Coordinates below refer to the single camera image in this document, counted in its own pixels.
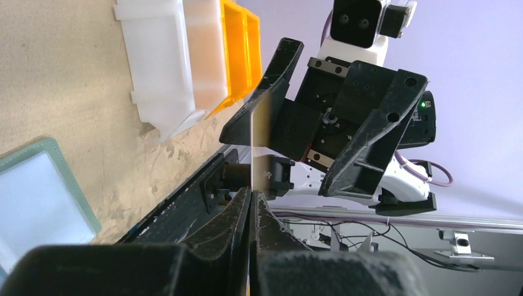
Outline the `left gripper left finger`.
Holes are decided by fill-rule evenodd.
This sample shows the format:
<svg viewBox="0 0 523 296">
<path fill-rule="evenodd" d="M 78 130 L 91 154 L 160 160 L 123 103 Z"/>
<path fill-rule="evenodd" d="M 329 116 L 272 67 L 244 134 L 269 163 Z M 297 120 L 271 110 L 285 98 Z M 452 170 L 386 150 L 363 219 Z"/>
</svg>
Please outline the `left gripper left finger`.
<svg viewBox="0 0 523 296">
<path fill-rule="evenodd" d="M 28 252 L 2 295 L 246 295 L 252 191 L 176 244 L 47 245 Z"/>
</svg>

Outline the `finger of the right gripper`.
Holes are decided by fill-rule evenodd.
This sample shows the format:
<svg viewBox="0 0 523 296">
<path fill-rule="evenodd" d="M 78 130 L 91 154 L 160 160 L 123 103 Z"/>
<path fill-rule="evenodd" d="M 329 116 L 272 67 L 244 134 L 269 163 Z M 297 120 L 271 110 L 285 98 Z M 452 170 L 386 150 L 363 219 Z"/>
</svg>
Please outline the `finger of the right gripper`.
<svg viewBox="0 0 523 296">
<path fill-rule="evenodd" d="M 371 199 L 429 79 L 356 60 L 332 112 L 359 127 L 328 169 L 319 195 Z"/>
<path fill-rule="evenodd" d="M 251 96 L 223 126 L 222 144 L 249 146 L 252 140 L 253 116 L 260 104 L 269 103 L 271 110 L 261 113 L 262 119 L 273 125 L 290 86 L 290 79 L 302 54 L 304 43 L 282 38 Z"/>
</svg>

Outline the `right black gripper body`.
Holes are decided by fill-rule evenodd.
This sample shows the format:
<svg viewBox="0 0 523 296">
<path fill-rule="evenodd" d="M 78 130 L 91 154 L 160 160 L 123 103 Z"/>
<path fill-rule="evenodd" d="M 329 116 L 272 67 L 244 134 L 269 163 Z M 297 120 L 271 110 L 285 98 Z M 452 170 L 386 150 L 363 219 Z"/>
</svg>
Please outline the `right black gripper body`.
<svg viewBox="0 0 523 296">
<path fill-rule="evenodd" d="M 294 100 L 276 112 L 270 149 L 330 168 L 379 108 L 392 82 L 392 70 L 366 62 L 310 58 Z"/>
</svg>

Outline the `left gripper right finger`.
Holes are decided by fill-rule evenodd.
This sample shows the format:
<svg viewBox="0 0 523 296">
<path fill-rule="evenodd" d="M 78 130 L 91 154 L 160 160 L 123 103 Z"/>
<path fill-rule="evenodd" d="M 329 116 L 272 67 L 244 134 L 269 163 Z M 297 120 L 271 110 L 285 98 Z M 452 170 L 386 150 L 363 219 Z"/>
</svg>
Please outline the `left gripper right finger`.
<svg viewBox="0 0 523 296">
<path fill-rule="evenodd" d="M 269 209 L 261 191 L 250 206 L 251 295 L 428 295 L 421 273 L 394 252 L 313 251 Z"/>
</svg>

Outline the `orange gold card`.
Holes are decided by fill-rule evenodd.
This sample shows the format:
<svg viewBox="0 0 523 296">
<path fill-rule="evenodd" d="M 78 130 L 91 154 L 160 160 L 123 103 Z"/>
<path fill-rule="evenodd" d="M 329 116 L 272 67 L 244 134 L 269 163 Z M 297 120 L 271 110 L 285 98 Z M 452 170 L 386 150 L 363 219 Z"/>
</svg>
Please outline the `orange gold card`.
<svg viewBox="0 0 523 296">
<path fill-rule="evenodd" d="M 251 183 L 253 190 L 266 192 L 268 180 L 265 171 L 270 167 L 269 161 L 262 157 L 270 144 L 272 95 L 260 97 L 251 114 Z"/>
</svg>

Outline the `teal card holder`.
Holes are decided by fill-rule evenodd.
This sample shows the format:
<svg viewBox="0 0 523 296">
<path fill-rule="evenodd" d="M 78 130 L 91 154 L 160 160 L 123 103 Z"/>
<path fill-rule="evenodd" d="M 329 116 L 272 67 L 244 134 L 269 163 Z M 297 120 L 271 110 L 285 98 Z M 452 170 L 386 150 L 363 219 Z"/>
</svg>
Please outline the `teal card holder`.
<svg viewBox="0 0 523 296">
<path fill-rule="evenodd" d="M 101 231 L 57 141 L 1 157 L 1 275 L 41 245 L 87 244 Z"/>
</svg>

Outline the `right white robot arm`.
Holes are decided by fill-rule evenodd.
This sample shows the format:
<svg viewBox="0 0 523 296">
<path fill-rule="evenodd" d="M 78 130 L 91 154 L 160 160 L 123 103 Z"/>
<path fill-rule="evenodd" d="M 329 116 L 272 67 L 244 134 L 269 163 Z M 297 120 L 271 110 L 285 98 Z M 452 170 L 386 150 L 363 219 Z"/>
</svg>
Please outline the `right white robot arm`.
<svg viewBox="0 0 523 296">
<path fill-rule="evenodd" d="M 280 40 L 260 83 L 224 125 L 223 144 L 271 149 L 324 173 L 318 196 L 354 198 L 378 214 L 434 210 L 396 189 L 379 193 L 428 79 L 360 60 L 311 58 L 294 100 L 286 93 L 303 43 Z"/>
</svg>

